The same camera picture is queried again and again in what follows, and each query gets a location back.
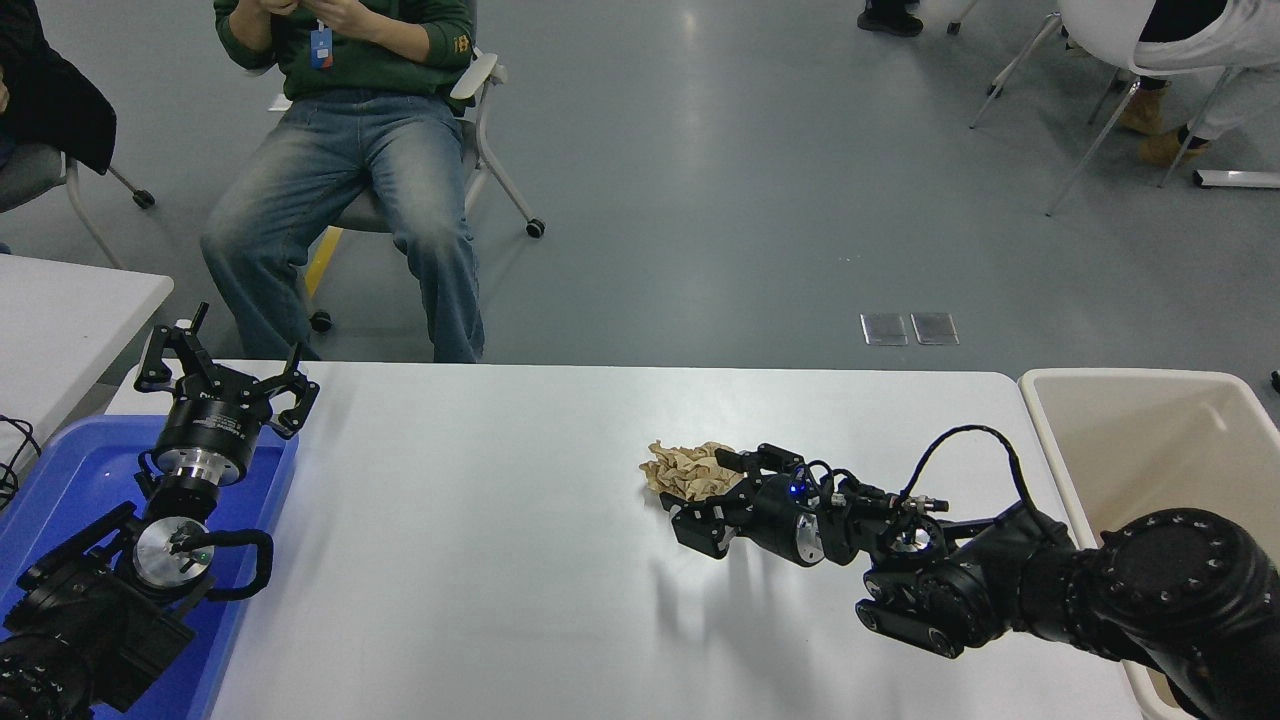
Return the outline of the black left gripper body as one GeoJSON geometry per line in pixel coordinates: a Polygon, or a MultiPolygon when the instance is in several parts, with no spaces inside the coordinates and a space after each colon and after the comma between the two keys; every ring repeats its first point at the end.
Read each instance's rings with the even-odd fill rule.
{"type": "Polygon", "coordinates": [[[270,402],[257,398],[215,398],[206,395],[175,395],[166,424],[155,446],[155,465],[174,471],[186,464],[183,455],[195,451],[223,459],[221,471],[250,468],[259,434],[271,416],[270,402]]]}

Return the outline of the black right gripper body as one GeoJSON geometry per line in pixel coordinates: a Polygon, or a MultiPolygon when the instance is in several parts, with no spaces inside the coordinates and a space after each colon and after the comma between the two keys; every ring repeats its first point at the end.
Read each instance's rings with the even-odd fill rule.
{"type": "Polygon", "coordinates": [[[810,500],[809,484],[800,477],[767,477],[750,502],[744,536],[799,566],[817,565],[823,560],[823,544],[810,500]]]}

